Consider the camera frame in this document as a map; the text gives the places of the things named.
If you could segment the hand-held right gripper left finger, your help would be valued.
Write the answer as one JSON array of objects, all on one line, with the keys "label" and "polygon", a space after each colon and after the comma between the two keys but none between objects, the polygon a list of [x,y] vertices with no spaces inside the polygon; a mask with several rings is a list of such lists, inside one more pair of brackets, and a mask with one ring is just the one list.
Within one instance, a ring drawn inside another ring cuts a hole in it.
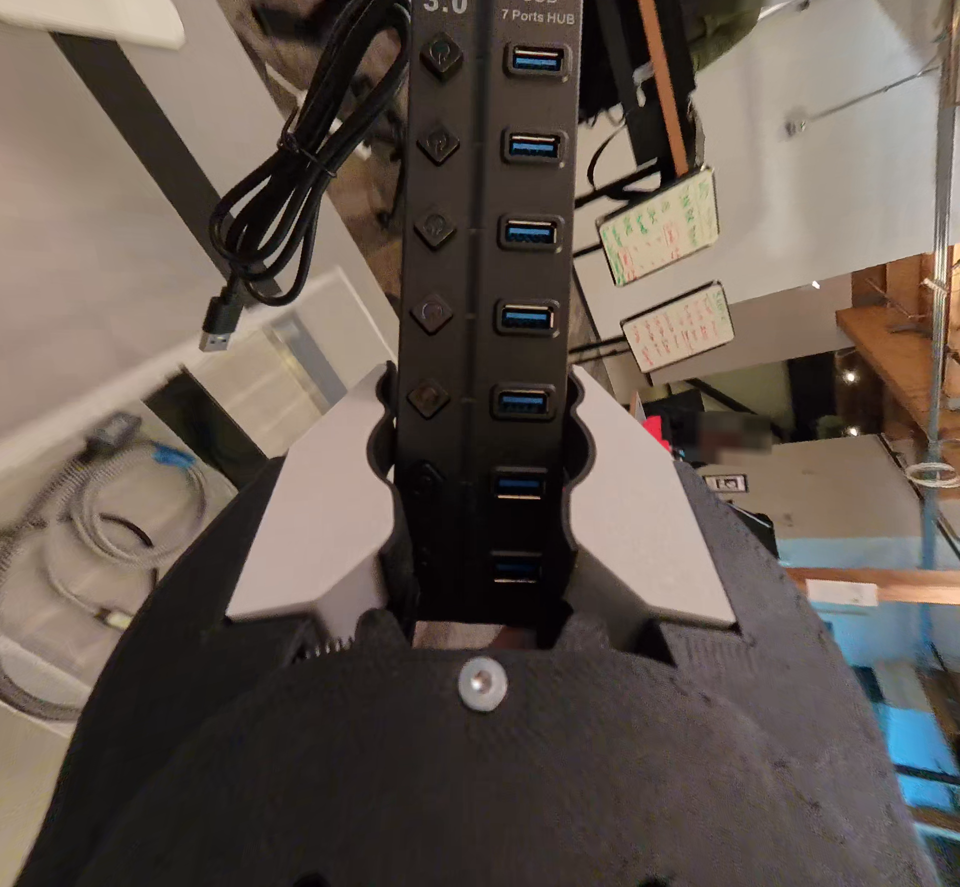
[{"label": "hand-held right gripper left finger", "polygon": [[399,490],[394,362],[375,366],[288,449],[225,615],[309,617],[347,641],[368,611],[411,643],[419,584]]}]

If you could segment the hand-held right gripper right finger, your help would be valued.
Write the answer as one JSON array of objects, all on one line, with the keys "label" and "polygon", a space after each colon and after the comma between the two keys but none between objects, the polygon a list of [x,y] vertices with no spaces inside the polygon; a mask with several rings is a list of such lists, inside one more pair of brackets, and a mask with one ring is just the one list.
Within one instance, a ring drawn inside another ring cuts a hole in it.
[{"label": "hand-held right gripper right finger", "polygon": [[586,461],[565,502],[577,554],[566,602],[620,650],[653,620],[732,631],[737,617],[671,453],[581,366],[569,378]]}]

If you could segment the black seven-port USB hub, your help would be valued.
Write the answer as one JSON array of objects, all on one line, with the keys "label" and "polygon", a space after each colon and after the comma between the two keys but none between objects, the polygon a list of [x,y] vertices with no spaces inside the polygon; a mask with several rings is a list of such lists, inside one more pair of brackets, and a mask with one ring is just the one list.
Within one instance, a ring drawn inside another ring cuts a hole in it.
[{"label": "black seven-port USB hub", "polygon": [[422,619],[533,626],[561,539],[583,0],[412,0],[394,482]]}]

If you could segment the whiteboard with red writing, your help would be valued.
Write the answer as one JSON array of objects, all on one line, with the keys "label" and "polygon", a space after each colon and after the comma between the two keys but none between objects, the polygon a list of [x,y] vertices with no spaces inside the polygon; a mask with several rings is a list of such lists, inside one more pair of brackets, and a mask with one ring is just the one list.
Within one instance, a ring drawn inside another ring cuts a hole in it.
[{"label": "whiteboard with red writing", "polygon": [[726,291],[718,280],[625,318],[621,329],[645,376],[726,347],[736,337]]}]

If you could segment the wooden beam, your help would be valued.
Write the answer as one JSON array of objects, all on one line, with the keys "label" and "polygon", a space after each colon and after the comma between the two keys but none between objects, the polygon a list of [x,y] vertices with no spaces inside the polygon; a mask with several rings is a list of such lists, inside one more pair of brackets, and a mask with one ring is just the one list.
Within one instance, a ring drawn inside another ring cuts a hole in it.
[{"label": "wooden beam", "polygon": [[786,567],[785,572],[815,603],[866,608],[882,603],[959,606],[958,570]]}]

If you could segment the whiteboard with green writing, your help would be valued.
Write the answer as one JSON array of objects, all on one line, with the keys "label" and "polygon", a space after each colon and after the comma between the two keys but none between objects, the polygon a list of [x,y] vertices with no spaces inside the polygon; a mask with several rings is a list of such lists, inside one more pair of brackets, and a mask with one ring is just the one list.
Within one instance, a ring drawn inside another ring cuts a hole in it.
[{"label": "whiteboard with green writing", "polygon": [[720,234],[714,169],[702,166],[607,214],[596,233],[617,287],[712,247]]}]

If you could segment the metal conduit pole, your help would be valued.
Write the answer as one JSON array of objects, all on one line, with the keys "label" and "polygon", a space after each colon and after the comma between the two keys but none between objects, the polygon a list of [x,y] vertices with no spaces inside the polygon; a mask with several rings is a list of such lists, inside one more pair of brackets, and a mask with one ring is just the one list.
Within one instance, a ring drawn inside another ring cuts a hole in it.
[{"label": "metal conduit pole", "polygon": [[958,14],[959,0],[943,0],[944,15],[940,48],[940,82],[935,148],[935,200],[933,224],[931,300],[931,379],[926,424],[930,463],[942,460],[941,412],[947,357],[950,312],[952,241],[950,238],[954,147],[958,109]]}]

